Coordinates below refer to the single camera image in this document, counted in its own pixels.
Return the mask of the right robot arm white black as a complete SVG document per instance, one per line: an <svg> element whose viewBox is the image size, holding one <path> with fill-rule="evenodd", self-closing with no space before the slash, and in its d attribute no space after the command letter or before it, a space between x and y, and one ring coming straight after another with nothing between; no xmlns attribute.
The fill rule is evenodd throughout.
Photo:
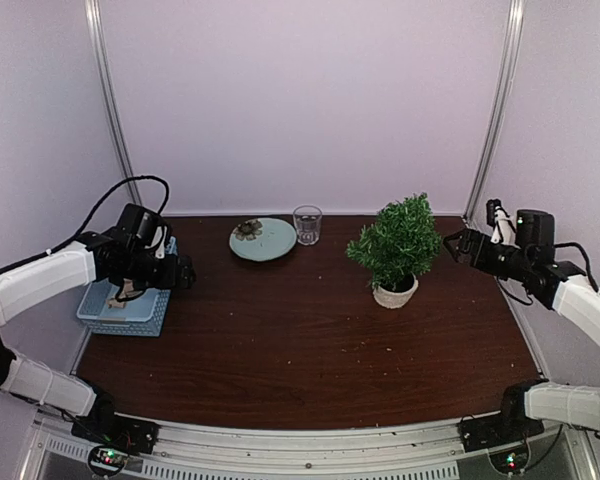
<svg viewBox="0 0 600 480"><path fill-rule="evenodd" d="M487 203L491 234L464 228L443 239L452 258L498 280L521 284L531 302L570 321L600 348L600 286L591 267L558 261L552 214L520 209L510 216L499 200ZM532 380L505 390L492 430L499 440L522 437L528 427L554 421L600 434L600 387Z"/></svg>

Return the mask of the small green christmas tree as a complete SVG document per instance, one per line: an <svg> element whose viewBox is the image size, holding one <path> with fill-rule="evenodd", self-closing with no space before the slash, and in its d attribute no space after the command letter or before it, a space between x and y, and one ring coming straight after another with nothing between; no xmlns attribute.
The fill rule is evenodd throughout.
<svg viewBox="0 0 600 480"><path fill-rule="evenodd" d="M404 307L431 270L442 237L426 193L387 204L373 224L363 226L346 247L347 257L370 272L376 303L386 309Z"/></svg>

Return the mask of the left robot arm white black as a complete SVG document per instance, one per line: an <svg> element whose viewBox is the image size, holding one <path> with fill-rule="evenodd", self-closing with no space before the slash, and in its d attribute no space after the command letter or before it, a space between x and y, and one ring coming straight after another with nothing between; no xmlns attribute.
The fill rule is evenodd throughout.
<svg viewBox="0 0 600 480"><path fill-rule="evenodd" d="M108 280L126 285L125 300L148 289L189 289L192 260L170 253L170 225L156 212L128 204L103 233L79 232L64 246L0 270L0 328L24 311L66 291ZM117 442L124 424L88 383L8 348L0 335L0 391L75 417L103 444Z"/></svg>

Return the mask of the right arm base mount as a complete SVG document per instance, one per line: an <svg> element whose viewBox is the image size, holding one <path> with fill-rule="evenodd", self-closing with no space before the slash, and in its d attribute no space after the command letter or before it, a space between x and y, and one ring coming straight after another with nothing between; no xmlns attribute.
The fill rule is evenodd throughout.
<svg viewBox="0 0 600 480"><path fill-rule="evenodd" d="M525 415L523 403L504 400L497 413L461 420L458 431L464 450L473 452L523 442L543 433L544 426Z"/></svg>

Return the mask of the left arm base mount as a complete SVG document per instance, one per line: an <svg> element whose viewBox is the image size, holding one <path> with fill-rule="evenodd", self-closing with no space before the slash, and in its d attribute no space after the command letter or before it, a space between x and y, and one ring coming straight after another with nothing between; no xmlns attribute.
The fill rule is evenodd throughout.
<svg viewBox="0 0 600 480"><path fill-rule="evenodd" d="M113 426L105 432L94 424L78 420L71 434L92 443L115 447L132 455L151 454L158 439L159 425L145 420L116 416Z"/></svg>

